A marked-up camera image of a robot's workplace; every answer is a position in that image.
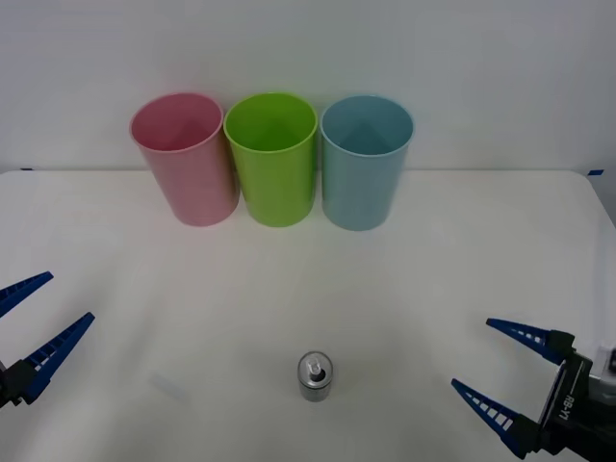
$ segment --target cup rim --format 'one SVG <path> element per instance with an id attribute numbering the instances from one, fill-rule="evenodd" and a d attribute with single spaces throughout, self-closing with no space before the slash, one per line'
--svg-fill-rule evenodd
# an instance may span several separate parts
<path id="1" fill-rule="evenodd" d="M 197 144 L 193 144 L 192 146 L 185 147 L 183 149 L 173 149 L 173 150 L 152 149 L 151 147 L 147 147 L 146 145 L 141 144 L 139 141 L 137 141 L 137 139 L 133 135 L 133 123 L 135 123 L 135 119 L 141 113 L 141 111 L 143 111 L 145 108 L 147 108 L 151 104 L 159 102 L 161 99 L 169 98 L 171 96 L 178 96 L 178 95 L 199 96 L 201 98 L 205 98 L 205 99 L 210 100 L 211 102 L 213 102 L 216 105 L 216 107 L 218 108 L 218 112 L 220 114 L 220 121 L 218 122 L 218 125 L 217 125 L 216 129 L 214 130 L 214 132 L 212 132 L 212 135 L 210 135 L 205 140 L 198 142 Z M 210 141 L 211 139 L 213 139 L 220 132 L 220 128 L 222 127 L 222 122 L 223 121 L 224 121 L 224 110 L 222 109 L 222 106 L 220 106 L 220 104 L 217 102 L 217 100 L 214 99 L 213 97 L 208 96 L 205 93 L 200 93 L 198 91 L 175 91 L 175 92 L 172 92 L 172 93 L 166 93 L 166 94 L 163 94 L 161 96 L 158 96 L 158 97 L 148 101 L 147 103 L 142 105 L 140 108 L 138 108 L 135 111 L 135 114 L 131 117 L 131 121 L 128 124 L 128 133 L 129 133 L 131 139 L 133 140 L 133 142 L 137 146 L 142 147 L 143 149 L 147 149 L 149 152 L 156 152 L 156 153 L 160 153 L 160 154 L 180 154 L 182 152 L 187 152 L 187 151 L 190 151 L 192 149 L 195 149 L 196 147 L 202 146 L 202 145 L 206 144 L 208 141 Z"/>
<path id="2" fill-rule="evenodd" d="M 248 101 L 249 99 L 256 98 L 258 96 L 269 95 L 269 94 L 281 94 L 281 95 L 285 95 L 285 96 L 291 96 L 292 98 L 295 98 L 296 100 L 301 101 L 306 106 L 308 106 L 310 108 L 310 111 L 312 112 L 312 115 L 315 118 L 315 124 L 312 127 L 312 129 L 310 130 L 310 133 L 306 136 L 306 138 L 304 138 L 300 142 L 294 144 L 293 146 L 285 147 L 284 149 L 276 149 L 276 150 L 273 150 L 273 151 L 261 151 L 259 149 L 252 149 L 250 147 L 246 147 L 246 146 L 244 146 L 242 144 L 239 144 L 237 141 L 233 140 L 233 138 L 231 138 L 231 136 L 229 135 L 229 132 L 227 130 L 227 120 L 228 120 L 229 115 L 231 114 L 231 112 L 234 109 L 236 109 L 239 105 L 244 103 L 245 101 Z M 266 92 L 263 92 L 263 93 L 251 94 L 250 96 L 247 96 L 246 98 L 241 99 L 240 101 L 235 103 L 233 106 L 231 106 L 229 111 L 227 111 L 227 114 L 224 116 L 224 121 L 222 123 L 222 129 L 224 131 L 224 135 L 229 140 L 229 142 L 231 142 L 232 144 L 235 144 L 236 146 L 238 146 L 239 148 L 241 148 L 241 149 L 243 149 L 245 151 L 253 152 L 253 153 L 256 153 L 256 154 L 278 154 L 278 153 L 288 152 L 288 151 L 291 151 L 293 149 L 296 149 L 296 148 L 300 147 L 301 145 L 303 145 L 308 140 L 310 140 L 315 135 L 315 133 L 317 132 L 317 127 L 319 127 L 319 115 L 317 114 L 317 111 L 315 110 L 314 106 L 312 104 L 310 104 L 310 102 L 307 99 L 304 99 L 301 96 L 299 96 L 299 95 L 297 95 L 295 93 L 288 92 L 288 91 L 266 91 Z"/>
<path id="3" fill-rule="evenodd" d="M 385 100 L 385 101 L 389 101 L 390 103 L 395 104 L 396 106 L 401 108 L 403 111 L 405 111 L 406 114 L 408 115 L 409 119 L 411 120 L 411 135 L 408 137 L 408 140 L 402 146 L 397 147 L 396 149 L 394 149 L 392 151 L 382 152 L 380 154 L 360 154 L 358 152 L 353 152 L 353 151 L 349 151 L 347 149 L 344 149 L 339 144 L 337 144 L 336 142 L 332 141 L 327 136 L 327 134 L 325 134 L 325 130 L 323 129 L 323 118 L 325 117 L 325 114 L 327 114 L 327 111 L 329 111 L 331 108 L 333 108 L 338 103 L 341 103 L 341 102 L 343 102 L 343 101 L 345 101 L 347 99 L 359 98 L 359 97 L 376 98 L 376 99 L 382 99 L 382 100 Z M 393 100 L 392 98 L 388 98 L 386 96 L 381 96 L 379 94 L 372 94 L 372 93 L 362 94 L 362 93 L 360 93 L 360 94 L 352 94 L 350 96 L 338 99 L 338 100 L 334 101 L 333 103 L 331 103 L 329 106 L 327 106 L 327 108 L 325 108 L 325 110 L 321 114 L 321 117 L 319 118 L 319 128 L 320 128 L 320 131 L 321 131 L 321 136 L 325 140 L 327 140 L 327 142 L 329 142 L 333 146 L 336 146 L 337 149 L 340 149 L 344 153 L 349 154 L 351 156 L 355 156 L 355 157 L 375 159 L 375 158 L 382 158 L 382 157 L 391 156 L 394 153 L 400 151 L 401 149 L 404 149 L 404 147 L 408 146 L 409 143 L 411 142 L 411 140 L 413 140 L 413 136 L 415 135 L 415 120 L 413 119 L 413 116 L 411 115 L 411 113 L 409 113 L 409 111 L 404 106 L 402 106 L 400 103 L 398 103 L 397 101 Z"/>

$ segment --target metal can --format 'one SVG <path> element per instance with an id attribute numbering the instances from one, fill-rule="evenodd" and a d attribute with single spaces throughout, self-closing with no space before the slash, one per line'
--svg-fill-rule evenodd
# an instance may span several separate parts
<path id="1" fill-rule="evenodd" d="M 329 395 L 334 367 L 326 354 L 310 351 L 304 354 L 297 365 L 299 391 L 309 401 L 323 401 Z"/>

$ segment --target cup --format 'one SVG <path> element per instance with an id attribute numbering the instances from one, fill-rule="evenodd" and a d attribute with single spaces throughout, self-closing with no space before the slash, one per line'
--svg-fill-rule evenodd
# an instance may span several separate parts
<path id="1" fill-rule="evenodd" d="M 223 117 L 212 98 L 183 92 L 150 101 L 131 120 L 133 141 L 183 223 L 209 226 L 238 205 Z"/>
<path id="2" fill-rule="evenodd" d="M 383 223 L 413 135 L 411 115 L 380 96 L 351 96 L 325 110 L 321 133 L 325 215 L 352 231 Z"/>
<path id="3" fill-rule="evenodd" d="M 317 113 L 288 93 L 261 93 L 233 106 L 224 132 L 248 212 L 267 226 L 305 218 L 314 202 Z"/>

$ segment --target table surface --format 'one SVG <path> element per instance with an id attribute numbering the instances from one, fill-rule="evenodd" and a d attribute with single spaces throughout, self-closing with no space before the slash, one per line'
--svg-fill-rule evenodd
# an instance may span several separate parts
<path id="1" fill-rule="evenodd" d="M 405 172 L 362 233 L 319 197 L 285 229 L 242 202 L 188 227 L 143 171 L 6 173 L 0 213 L 0 287 L 56 276 L 0 321 L 3 362 L 96 315 L 0 412 L 3 462 L 513 461 L 450 380 L 538 419 L 556 368 L 486 318 L 616 340 L 616 233 L 572 172 Z M 322 403 L 297 389 L 311 349 L 336 371 Z"/>

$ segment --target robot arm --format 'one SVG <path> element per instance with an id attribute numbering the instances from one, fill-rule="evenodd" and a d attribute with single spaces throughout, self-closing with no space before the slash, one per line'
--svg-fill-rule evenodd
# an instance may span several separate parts
<path id="1" fill-rule="evenodd" d="M 44 272 L 0 290 L 0 318 L 52 278 L 50 272 Z M 22 400 L 32 404 L 93 321 L 92 313 L 87 313 L 25 359 L 9 368 L 0 363 L 0 408 L 9 402 L 16 406 Z"/>
<path id="2" fill-rule="evenodd" d="M 520 459 L 568 448 L 589 462 L 616 460 L 616 349 L 600 350 L 593 363 L 576 353 L 571 334 L 493 319 L 487 324 L 560 366 L 539 423 L 452 380 L 509 449 Z"/>

